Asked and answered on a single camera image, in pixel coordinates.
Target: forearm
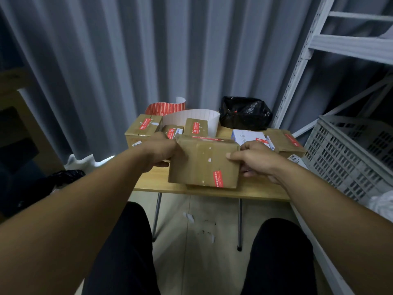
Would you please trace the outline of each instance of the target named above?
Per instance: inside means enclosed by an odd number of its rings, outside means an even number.
[[[127,150],[3,223],[0,288],[21,294],[74,292],[115,226],[147,159],[137,149]]]
[[[391,291],[392,223],[294,163],[274,176],[356,294]]]

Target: hand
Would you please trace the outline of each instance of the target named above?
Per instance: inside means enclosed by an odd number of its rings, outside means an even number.
[[[268,175],[274,183],[277,183],[271,176],[274,175],[274,170],[278,166],[290,163],[281,155],[272,151],[262,142],[250,141],[244,143],[240,147],[240,151],[227,153],[226,157],[230,160],[242,161],[240,172],[244,177],[252,177],[256,175]]]
[[[148,141],[136,146],[143,149],[149,154],[151,161],[144,172],[151,170],[153,166],[168,167],[169,163],[164,162],[164,159],[169,159],[175,151],[180,151],[181,148],[175,140],[170,140],[165,133],[158,131],[149,138]]]

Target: tiled floor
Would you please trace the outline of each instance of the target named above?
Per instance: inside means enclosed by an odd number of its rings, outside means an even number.
[[[130,201],[145,209],[152,225],[157,193],[133,192]],[[193,215],[194,223],[183,212]],[[164,193],[153,244],[161,294],[240,294],[253,239],[272,217],[297,223],[289,203],[243,200],[243,251],[238,252],[237,199]],[[316,268],[318,293],[331,294]]]

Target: white cloth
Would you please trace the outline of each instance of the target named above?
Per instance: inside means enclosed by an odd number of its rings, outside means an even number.
[[[393,223],[393,190],[372,197],[366,207]]]

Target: tabletop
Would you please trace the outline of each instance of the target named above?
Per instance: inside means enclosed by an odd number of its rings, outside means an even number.
[[[231,134],[232,129],[222,127],[219,124],[216,137],[230,138]],[[271,183],[265,176],[251,178],[239,176],[237,188],[230,189],[169,183],[168,173],[169,168],[153,167],[150,172],[142,174],[136,183],[134,190],[143,192],[181,193],[188,195],[289,201],[286,191],[281,186]]]

